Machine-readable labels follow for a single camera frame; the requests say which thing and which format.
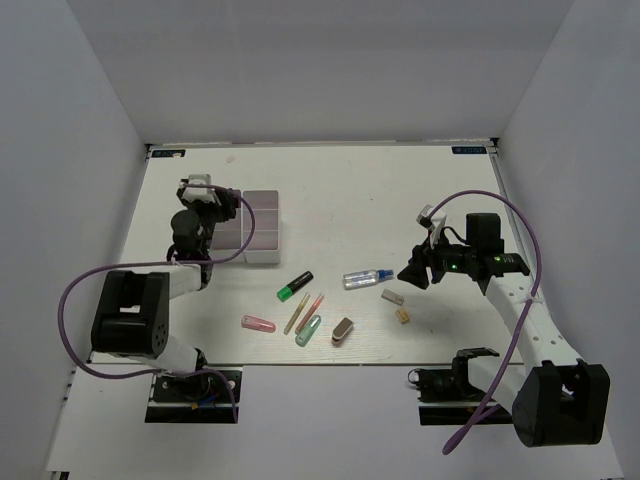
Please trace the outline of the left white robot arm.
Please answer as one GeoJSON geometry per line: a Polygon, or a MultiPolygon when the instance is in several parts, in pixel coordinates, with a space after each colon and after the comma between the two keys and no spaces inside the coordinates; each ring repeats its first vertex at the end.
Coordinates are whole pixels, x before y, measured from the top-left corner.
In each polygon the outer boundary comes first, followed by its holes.
{"type": "Polygon", "coordinates": [[[177,192],[183,209],[171,219],[167,261],[126,267],[106,274],[91,329],[92,349],[178,374],[177,387],[199,399],[211,387],[201,352],[169,332],[170,301],[204,289],[213,265],[210,247],[215,227],[236,218],[240,194],[198,187],[189,180],[177,192]]]}

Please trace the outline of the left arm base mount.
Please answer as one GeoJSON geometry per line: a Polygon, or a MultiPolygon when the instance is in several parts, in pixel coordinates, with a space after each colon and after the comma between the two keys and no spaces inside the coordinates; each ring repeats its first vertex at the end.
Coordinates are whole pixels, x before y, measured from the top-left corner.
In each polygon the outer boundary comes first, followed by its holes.
{"type": "Polygon", "coordinates": [[[235,424],[243,371],[222,369],[190,378],[155,377],[146,408],[147,424],[235,424]]]}

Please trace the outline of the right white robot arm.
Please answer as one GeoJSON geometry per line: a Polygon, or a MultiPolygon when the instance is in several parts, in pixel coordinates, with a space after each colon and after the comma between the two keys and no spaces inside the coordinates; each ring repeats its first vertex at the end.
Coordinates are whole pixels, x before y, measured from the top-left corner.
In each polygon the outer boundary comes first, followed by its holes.
{"type": "Polygon", "coordinates": [[[399,280],[426,289],[446,274],[468,276],[502,318],[523,363],[503,368],[504,355],[490,348],[463,349],[452,362],[449,386],[466,399],[490,394],[527,447],[599,443],[609,375],[602,365],[583,360],[561,335],[532,292],[529,267],[519,254],[505,251],[499,215],[467,215],[466,233],[456,243],[446,237],[444,213],[427,206],[418,222],[428,237],[413,248],[399,280]]]}

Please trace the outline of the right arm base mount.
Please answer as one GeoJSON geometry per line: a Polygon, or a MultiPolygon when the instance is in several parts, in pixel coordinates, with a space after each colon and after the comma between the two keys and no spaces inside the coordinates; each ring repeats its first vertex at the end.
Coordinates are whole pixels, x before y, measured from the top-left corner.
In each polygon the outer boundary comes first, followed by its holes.
{"type": "Polygon", "coordinates": [[[485,395],[475,387],[458,386],[451,369],[415,368],[407,382],[418,393],[421,426],[463,426],[485,395]]]}

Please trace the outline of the green black highlighter marker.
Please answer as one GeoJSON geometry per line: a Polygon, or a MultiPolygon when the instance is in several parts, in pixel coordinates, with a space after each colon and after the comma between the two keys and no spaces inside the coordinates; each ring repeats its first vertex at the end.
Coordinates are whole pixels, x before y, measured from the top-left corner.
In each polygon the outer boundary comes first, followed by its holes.
{"type": "Polygon", "coordinates": [[[305,271],[295,279],[291,280],[288,284],[282,287],[276,296],[281,302],[287,301],[291,296],[298,292],[301,288],[305,287],[314,279],[314,275],[311,271],[305,271]]]}

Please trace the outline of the clear blue spray bottle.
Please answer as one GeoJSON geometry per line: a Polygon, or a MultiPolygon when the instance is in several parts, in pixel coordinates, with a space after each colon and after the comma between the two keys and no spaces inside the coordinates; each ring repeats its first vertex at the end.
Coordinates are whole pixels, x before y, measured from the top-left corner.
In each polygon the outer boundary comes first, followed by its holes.
{"type": "Polygon", "coordinates": [[[342,281],[345,290],[355,290],[375,286],[394,277],[392,269],[370,269],[344,274],[342,281]]]}

